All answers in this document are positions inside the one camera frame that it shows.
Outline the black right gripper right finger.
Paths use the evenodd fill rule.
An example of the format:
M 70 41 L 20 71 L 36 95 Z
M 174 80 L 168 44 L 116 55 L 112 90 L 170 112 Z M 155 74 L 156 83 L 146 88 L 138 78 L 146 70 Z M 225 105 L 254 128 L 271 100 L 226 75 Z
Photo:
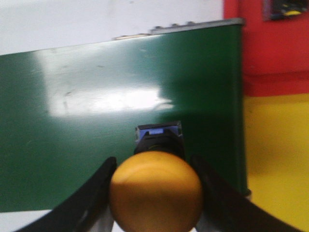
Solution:
M 225 181 L 200 155 L 191 166 L 203 188 L 203 210 L 198 232 L 298 232 L 299 229 L 262 210 Z

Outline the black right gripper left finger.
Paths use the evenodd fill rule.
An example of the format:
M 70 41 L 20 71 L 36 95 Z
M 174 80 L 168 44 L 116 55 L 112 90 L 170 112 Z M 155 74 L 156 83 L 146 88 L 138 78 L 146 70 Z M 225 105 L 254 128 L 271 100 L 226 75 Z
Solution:
M 114 220 L 109 208 L 109 186 L 116 167 L 116 158 L 107 158 L 64 202 L 17 231 L 111 232 Z

